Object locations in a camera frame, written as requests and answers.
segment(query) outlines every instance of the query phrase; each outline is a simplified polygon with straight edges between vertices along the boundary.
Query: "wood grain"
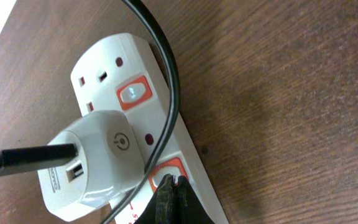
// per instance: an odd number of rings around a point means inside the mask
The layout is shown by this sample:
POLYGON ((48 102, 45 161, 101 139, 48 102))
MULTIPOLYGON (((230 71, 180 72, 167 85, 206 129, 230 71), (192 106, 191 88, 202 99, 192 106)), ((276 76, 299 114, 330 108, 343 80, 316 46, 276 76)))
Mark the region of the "wood grain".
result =
MULTIPOLYGON (((358 223, 358 1, 145 3, 229 221, 358 223)), ((79 118, 71 70, 119 32, 152 42, 120 1, 17 0, 0 36, 0 149, 46 144, 79 118)), ((64 222, 31 172, 0 178, 0 223, 64 222)))

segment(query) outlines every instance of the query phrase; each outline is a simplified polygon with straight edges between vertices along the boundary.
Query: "white power strip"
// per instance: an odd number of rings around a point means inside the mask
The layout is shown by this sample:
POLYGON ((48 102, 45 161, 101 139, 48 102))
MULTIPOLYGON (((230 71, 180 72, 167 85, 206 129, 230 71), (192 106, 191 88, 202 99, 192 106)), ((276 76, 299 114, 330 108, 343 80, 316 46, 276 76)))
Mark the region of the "white power strip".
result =
MULTIPOLYGON (((106 37, 82 55, 71 82, 82 116, 98 110, 126 115, 146 163, 162 132, 169 104, 168 86, 149 44, 131 34, 106 37)), ((228 223, 180 114, 158 164, 149 182, 116 217, 117 224, 134 223, 168 173, 187 176, 211 219, 228 223)), ((111 206, 120 199, 112 199, 111 206)))

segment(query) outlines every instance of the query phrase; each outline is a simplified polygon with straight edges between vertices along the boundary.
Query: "white power adapter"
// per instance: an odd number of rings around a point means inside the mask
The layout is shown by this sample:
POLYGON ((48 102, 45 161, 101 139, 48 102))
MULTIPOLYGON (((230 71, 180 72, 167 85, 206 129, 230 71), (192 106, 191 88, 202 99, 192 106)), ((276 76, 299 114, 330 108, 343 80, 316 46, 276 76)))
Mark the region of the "white power adapter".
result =
POLYGON ((78 151, 71 162, 38 171, 48 211, 66 222, 121 198, 143 178, 143 158, 123 112, 94 111, 49 145, 67 143, 78 151))

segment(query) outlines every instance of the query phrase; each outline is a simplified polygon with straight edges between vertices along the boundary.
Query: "dark red dot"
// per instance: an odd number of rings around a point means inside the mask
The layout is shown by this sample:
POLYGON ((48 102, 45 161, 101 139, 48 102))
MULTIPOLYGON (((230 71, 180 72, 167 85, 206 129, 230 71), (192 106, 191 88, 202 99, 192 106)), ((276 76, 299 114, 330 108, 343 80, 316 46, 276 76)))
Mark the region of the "dark red dot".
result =
POLYGON ((118 58, 116 59, 116 65, 117 65, 118 67, 121 67, 121 65, 122 65, 123 63, 124 63, 124 62, 122 61, 122 58, 118 57, 118 58))
POLYGON ((146 134, 146 143, 151 146, 154 143, 154 138, 151 134, 146 134))

